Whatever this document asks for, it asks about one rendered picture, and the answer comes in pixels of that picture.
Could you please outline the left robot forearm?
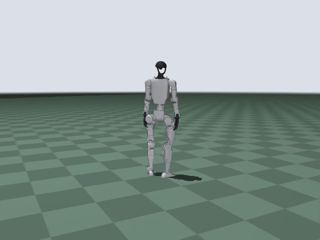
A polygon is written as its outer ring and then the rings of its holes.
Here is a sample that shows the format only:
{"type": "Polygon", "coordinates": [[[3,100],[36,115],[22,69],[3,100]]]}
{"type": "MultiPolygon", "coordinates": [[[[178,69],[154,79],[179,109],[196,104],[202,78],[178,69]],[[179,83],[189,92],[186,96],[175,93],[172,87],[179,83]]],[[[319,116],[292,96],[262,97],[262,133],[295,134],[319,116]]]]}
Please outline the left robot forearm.
{"type": "Polygon", "coordinates": [[[144,104],[144,112],[146,112],[146,115],[148,115],[149,114],[149,110],[150,110],[150,101],[147,101],[146,98],[145,98],[144,103],[145,103],[144,104]]]}

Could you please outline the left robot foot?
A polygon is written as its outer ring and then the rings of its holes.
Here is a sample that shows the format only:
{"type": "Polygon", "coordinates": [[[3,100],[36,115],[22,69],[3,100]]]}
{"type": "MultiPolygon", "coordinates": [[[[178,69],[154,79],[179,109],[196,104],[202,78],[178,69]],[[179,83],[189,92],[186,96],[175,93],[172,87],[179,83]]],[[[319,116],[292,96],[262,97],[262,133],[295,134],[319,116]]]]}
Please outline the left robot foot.
{"type": "Polygon", "coordinates": [[[147,172],[148,172],[149,176],[154,176],[154,169],[153,168],[150,169],[150,171],[149,171],[149,167],[148,167],[147,172]]]}

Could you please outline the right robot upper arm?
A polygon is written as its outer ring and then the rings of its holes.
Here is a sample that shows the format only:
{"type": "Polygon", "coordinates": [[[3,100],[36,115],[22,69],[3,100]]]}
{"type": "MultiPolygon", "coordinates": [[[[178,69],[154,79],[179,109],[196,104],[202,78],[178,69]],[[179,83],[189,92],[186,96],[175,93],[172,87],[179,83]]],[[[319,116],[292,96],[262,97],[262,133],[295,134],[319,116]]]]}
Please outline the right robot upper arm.
{"type": "Polygon", "coordinates": [[[168,79],[168,84],[169,86],[171,87],[171,101],[173,103],[176,102],[176,97],[177,97],[177,83],[175,80],[172,80],[172,79],[168,79]]]}

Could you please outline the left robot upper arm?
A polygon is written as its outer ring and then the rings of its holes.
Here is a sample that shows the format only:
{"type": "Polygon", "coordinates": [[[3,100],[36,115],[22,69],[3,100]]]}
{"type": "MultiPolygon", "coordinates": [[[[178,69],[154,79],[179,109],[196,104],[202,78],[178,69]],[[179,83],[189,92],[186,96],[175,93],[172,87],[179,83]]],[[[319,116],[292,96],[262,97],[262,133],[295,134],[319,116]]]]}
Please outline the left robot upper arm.
{"type": "Polygon", "coordinates": [[[147,101],[151,101],[152,100],[152,96],[150,95],[151,94],[151,79],[147,79],[145,81],[145,100],[147,101]]]}

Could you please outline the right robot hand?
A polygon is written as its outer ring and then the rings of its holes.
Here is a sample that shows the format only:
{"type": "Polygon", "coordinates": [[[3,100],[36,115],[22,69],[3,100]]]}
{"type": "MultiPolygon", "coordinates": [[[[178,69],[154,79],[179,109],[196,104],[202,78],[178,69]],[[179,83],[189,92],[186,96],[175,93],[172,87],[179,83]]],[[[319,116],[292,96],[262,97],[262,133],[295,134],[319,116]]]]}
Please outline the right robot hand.
{"type": "Polygon", "coordinates": [[[178,128],[178,124],[179,124],[179,114],[177,113],[176,117],[174,117],[174,118],[175,118],[175,124],[174,124],[175,128],[173,130],[176,130],[178,128]]]}

